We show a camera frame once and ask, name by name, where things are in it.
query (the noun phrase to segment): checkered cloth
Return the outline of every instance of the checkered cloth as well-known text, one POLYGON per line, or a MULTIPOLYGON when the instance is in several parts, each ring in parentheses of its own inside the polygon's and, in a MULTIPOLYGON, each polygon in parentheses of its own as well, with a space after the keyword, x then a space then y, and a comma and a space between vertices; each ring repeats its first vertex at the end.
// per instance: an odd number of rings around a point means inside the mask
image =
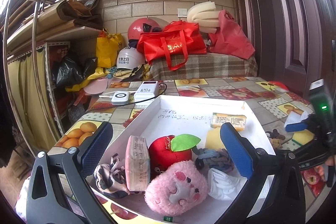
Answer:
MULTIPOLYGON (((172 55, 172 65, 183 62, 183 55, 172 55)), ((225 54, 192 54, 182 68, 170 71, 165 58, 153 60, 151 75, 153 80, 178 80, 197 78, 218 78, 233 76, 257 76, 254 56, 244 60, 225 54)))

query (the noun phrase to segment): brown door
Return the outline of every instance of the brown door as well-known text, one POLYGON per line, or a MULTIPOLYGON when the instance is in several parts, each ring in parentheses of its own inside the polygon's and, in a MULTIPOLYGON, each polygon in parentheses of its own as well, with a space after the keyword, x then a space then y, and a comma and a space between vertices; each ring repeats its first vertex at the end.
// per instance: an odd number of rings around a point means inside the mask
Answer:
POLYGON ((333 0, 250 2, 251 7, 242 7, 239 3, 238 7, 243 8, 240 11, 243 21, 246 11, 254 21, 251 40, 256 47, 260 77, 281 81, 307 97, 310 83, 321 77, 324 59, 329 62, 331 71, 331 37, 335 32, 330 28, 328 33, 324 30, 334 20, 331 19, 335 15, 333 0))

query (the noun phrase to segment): hand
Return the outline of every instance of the hand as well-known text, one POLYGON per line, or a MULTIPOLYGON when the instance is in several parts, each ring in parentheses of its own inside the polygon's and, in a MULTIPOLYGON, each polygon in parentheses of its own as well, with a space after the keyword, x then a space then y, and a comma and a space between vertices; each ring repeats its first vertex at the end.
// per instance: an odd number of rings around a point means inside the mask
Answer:
MULTIPOLYGON (((325 164, 328 166, 334 166, 335 165, 335 159, 334 156, 329 157, 326 161, 325 164)), ((318 165, 314 167, 314 170, 321 176, 321 178, 325 181, 324 177, 324 168, 322 165, 318 165)))

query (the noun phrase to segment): light switch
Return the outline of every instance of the light switch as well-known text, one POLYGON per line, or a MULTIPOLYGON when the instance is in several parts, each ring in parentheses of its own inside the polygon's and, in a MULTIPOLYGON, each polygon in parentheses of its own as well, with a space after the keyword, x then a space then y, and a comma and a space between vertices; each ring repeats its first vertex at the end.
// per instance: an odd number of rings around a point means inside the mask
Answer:
POLYGON ((188 9, 177 8, 177 16, 178 17, 187 17, 187 12, 188 12, 188 9))

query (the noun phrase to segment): red tote bag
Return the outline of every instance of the red tote bag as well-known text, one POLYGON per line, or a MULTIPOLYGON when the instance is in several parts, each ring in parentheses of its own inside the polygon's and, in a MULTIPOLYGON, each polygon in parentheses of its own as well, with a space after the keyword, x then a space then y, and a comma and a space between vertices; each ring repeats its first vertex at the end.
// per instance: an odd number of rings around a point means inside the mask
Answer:
POLYGON ((156 58, 166 57, 170 70, 177 70, 188 60, 188 54, 205 54, 206 47, 198 23, 173 21, 162 32, 142 33, 137 45, 148 63, 156 58), (172 66, 170 55, 183 54, 184 61, 172 66))
POLYGON ((239 24, 226 10, 219 13, 218 19, 220 28, 215 34, 209 34, 212 43, 209 52, 249 59, 255 49, 239 24))

